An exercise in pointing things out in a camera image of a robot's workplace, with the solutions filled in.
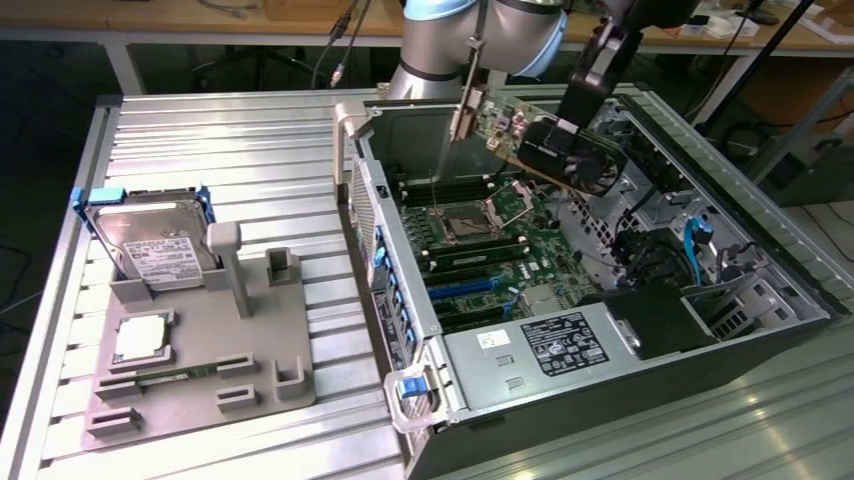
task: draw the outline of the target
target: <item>aluminum extrusion table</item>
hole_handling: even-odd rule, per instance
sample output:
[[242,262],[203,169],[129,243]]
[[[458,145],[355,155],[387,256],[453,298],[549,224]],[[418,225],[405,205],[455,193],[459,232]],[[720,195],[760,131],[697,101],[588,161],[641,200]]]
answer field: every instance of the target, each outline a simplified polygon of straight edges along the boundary
[[[0,478],[403,478],[331,183],[331,107],[374,97],[370,90],[170,95],[98,109],[78,186],[205,183],[219,219],[242,222],[243,256],[283,245],[303,256],[319,402],[82,451],[113,266],[70,212],[0,443]],[[852,345],[854,324],[841,322],[728,386],[446,479],[850,478]]]

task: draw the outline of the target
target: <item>power supply label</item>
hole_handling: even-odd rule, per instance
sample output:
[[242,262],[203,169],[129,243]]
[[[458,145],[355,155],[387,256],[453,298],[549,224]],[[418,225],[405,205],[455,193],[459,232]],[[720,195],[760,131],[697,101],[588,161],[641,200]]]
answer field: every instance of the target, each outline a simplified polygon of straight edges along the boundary
[[550,377],[609,361],[585,315],[578,312],[522,325],[522,333],[540,368]]
[[125,249],[150,284],[202,278],[202,267],[187,237],[127,242]]

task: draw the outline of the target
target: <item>metal bracket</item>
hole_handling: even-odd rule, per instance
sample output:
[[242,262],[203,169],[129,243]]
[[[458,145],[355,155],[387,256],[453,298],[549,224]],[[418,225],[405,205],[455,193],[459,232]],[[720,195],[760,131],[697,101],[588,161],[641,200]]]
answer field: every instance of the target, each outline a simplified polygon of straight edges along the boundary
[[335,105],[333,112],[333,181],[338,187],[345,183],[345,138],[355,138],[369,124],[369,111],[365,103],[347,101]]

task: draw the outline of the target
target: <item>black cable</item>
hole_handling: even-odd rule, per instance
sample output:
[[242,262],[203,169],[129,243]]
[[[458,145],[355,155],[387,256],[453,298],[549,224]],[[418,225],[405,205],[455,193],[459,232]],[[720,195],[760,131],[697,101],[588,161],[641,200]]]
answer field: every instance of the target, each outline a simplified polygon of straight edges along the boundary
[[828,240],[830,240],[830,243],[833,243],[833,246],[837,247],[837,251],[840,252],[840,255],[842,255],[842,258],[845,258],[849,262],[854,263],[854,258],[848,256],[848,254],[842,250],[842,247],[837,243],[837,240],[830,236],[830,232],[828,232],[828,230],[825,229],[822,224],[818,222],[818,218],[816,218],[816,215],[813,215],[813,212],[810,212],[806,209],[806,207],[801,207],[801,210],[804,210],[806,212],[806,214],[810,216],[810,218],[813,219],[813,222],[816,223],[816,226],[818,227],[818,229],[822,231],[822,233],[828,237]]
[[493,177],[491,177],[493,181],[498,180],[498,177],[502,176],[502,173],[505,173],[505,170],[508,170],[509,166],[510,166],[510,163],[505,162],[504,165],[500,167],[500,169],[493,174]]
[[227,5],[222,3],[217,3],[211,0],[199,0],[199,3],[209,8],[219,10],[223,13],[227,13],[235,18],[246,18],[246,12],[249,10],[255,10],[259,7],[258,3],[247,3],[243,5]]
[[19,63],[19,65],[24,68],[24,70],[27,70],[32,74],[34,77],[36,77],[39,80],[42,80],[44,83],[47,83],[48,86],[54,90],[56,90],[56,92],[59,92],[60,95],[63,95],[66,98],[69,98],[69,100],[71,100],[74,103],[77,103],[81,107],[86,108],[87,110],[93,109],[93,103],[91,102],[86,102],[81,97],[78,97],[74,93],[71,93],[69,90],[66,90],[66,88],[59,83],[56,83],[56,81],[52,78],[50,78],[47,75],[44,75],[42,72],[39,72],[39,70],[32,68],[30,66],[30,64],[24,61],[24,59],[20,58],[15,53],[12,53],[6,48],[0,48],[0,53],[6,54],[8,57],[14,58],[15,61]]
[[326,47],[323,47],[323,52],[321,53],[318,62],[315,63],[315,68],[311,72],[311,89],[313,90],[318,89],[318,71],[321,70],[321,63],[323,63],[323,59],[326,58],[326,54],[330,52],[330,48],[333,47],[334,43],[335,43],[335,40],[330,39],[330,42],[326,44]]
[[[750,9],[750,6],[745,7],[745,11],[742,12],[745,16],[742,17],[742,21],[738,24],[738,28],[736,29],[736,34],[733,35],[733,38],[730,39],[730,43],[728,44],[726,48],[724,49],[724,54],[721,55],[724,58],[726,58],[728,54],[730,53],[730,50],[733,49],[733,45],[736,45],[736,40],[738,40],[738,36],[741,35],[742,30],[745,28],[745,23],[748,22],[748,17],[749,17],[749,9]],[[704,105],[706,105],[706,102],[712,98],[712,95],[716,93],[716,89],[718,88],[718,85],[721,85],[721,82],[724,81],[724,77],[726,76],[726,73],[729,71],[730,71],[730,69],[726,68],[726,66],[724,66],[721,68],[721,73],[718,73],[718,78],[716,79],[714,83],[712,84],[712,88],[709,89],[709,93],[706,94],[706,97],[697,104],[697,106],[692,109],[692,111],[685,114],[686,120],[693,120],[692,117],[694,117],[700,113],[701,109],[704,108]]]
[[636,203],[636,206],[632,207],[629,210],[626,210],[624,214],[620,216],[620,218],[617,219],[617,222],[614,223],[614,241],[617,241],[617,230],[620,230],[621,222],[628,218],[632,218],[632,216],[638,212],[638,210],[641,210],[641,207],[644,207],[644,205],[646,205],[646,202],[650,201],[656,192],[657,192],[657,188],[656,188],[656,185],[653,185],[648,190],[648,192],[644,194],[644,197],[641,197],[641,200],[638,200],[638,203]]
[[321,71],[321,64],[323,63],[323,59],[326,58],[327,53],[330,53],[330,48],[333,48],[333,44],[345,36],[347,32],[347,28],[350,27],[350,20],[353,18],[353,12],[357,9],[357,4],[359,0],[353,0],[350,2],[350,6],[342,16],[338,17],[338,20],[333,24],[333,29],[330,30],[330,41],[326,43],[323,47],[323,52],[321,53],[321,57],[315,63],[315,68],[311,72],[311,89],[315,90],[318,88],[318,72]]
[[365,7],[362,8],[362,13],[359,14],[359,21],[357,22],[357,28],[353,31],[353,35],[350,36],[350,43],[347,44],[347,50],[345,50],[345,57],[342,58],[338,67],[335,68],[335,72],[333,73],[333,81],[330,82],[330,88],[335,88],[338,82],[345,76],[345,69],[347,68],[347,59],[350,58],[350,52],[353,51],[353,44],[357,42],[357,37],[359,36],[359,31],[362,30],[362,23],[365,23],[365,17],[369,15],[369,9],[371,8],[371,0],[365,2]]
[[62,133],[63,135],[66,135],[69,138],[73,138],[74,140],[86,142],[86,137],[82,135],[78,135],[74,132],[70,132],[69,130],[66,130],[64,128],[58,127],[56,125],[54,125],[51,122],[48,122],[47,120],[43,120],[42,118],[30,115],[28,113],[20,112],[16,110],[15,105],[12,105],[8,102],[4,102],[0,100],[0,107],[7,107],[10,109],[10,111],[12,113],[15,113],[20,118],[26,118],[28,120],[32,120],[34,122],[42,124],[43,126],[46,126],[47,128],[50,128],[51,130],[54,130],[58,133]]
[[6,144],[18,142],[18,140],[22,138],[22,135],[24,134],[24,129],[27,128],[27,119],[24,118],[24,116],[18,112],[10,113],[18,116],[19,124],[18,128],[15,129],[15,134],[10,135],[8,138],[0,139],[0,143]]
[[6,245],[0,245],[0,250],[7,250],[24,257],[24,265],[22,266],[22,269],[18,272],[18,275],[15,276],[15,280],[12,281],[12,289],[10,290],[10,293],[6,296],[6,300],[0,304],[0,310],[3,310],[15,301],[15,296],[18,295],[18,289],[20,287],[22,280],[24,279],[24,274],[27,273],[27,269],[30,268],[30,264],[32,263],[32,256],[24,250],[20,250],[15,247],[10,247]]
[[[834,115],[833,117],[822,118],[816,123],[820,124],[820,123],[834,122],[837,120],[844,119],[845,117],[848,117],[852,114],[854,114],[854,110],[849,110],[848,112],[844,112],[840,115]],[[770,127],[777,127],[777,128],[788,128],[788,127],[794,127],[796,126],[794,123],[769,123],[768,125]]]
[[[852,114],[854,114],[854,109],[848,110],[846,112],[838,115],[834,115],[833,117],[822,118],[816,122],[816,124],[818,125],[822,123],[834,122],[837,120],[841,120],[842,118],[846,118]],[[740,155],[736,152],[733,152],[733,149],[730,148],[730,144],[733,143],[733,137],[742,132],[753,133],[757,136],[757,145],[758,145],[757,149],[758,149],[762,145],[765,145],[765,143],[770,140],[773,134],[776,133],[776,132],[769,133],[766,132],[765,129],[789,128],[794,126],[796,126],[794,123],[769,123],[764,121],[749,121],[749,122],[734,123],[728,127],[728,129],[724,131],[724,135],[721,136],[724,154],[734,162],[742,162],[742,163],[746,162],[748,160],[750,160],[753,155]]]
[[854,227],[854,222],[842,216],[840,211],[833,207],[833,204],[826,203],[825,205],[828,205],[828,208],[830,209],[833,214],[837,216],[837,218]]

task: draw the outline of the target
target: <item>green circuit board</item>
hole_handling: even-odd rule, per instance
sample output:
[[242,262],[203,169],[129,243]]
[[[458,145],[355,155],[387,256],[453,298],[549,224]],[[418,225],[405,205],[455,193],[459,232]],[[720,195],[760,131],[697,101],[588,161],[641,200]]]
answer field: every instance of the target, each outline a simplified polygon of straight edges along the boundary
[[[430,259],[422,261],[429,291],[494,284],[434,300],[446,333],[572,308],[597,291],[545,199],[524,182],[500,179],[483,200],[403,207],[402,218],[417,258]],[[461,246],[474,250],[433,254]]]

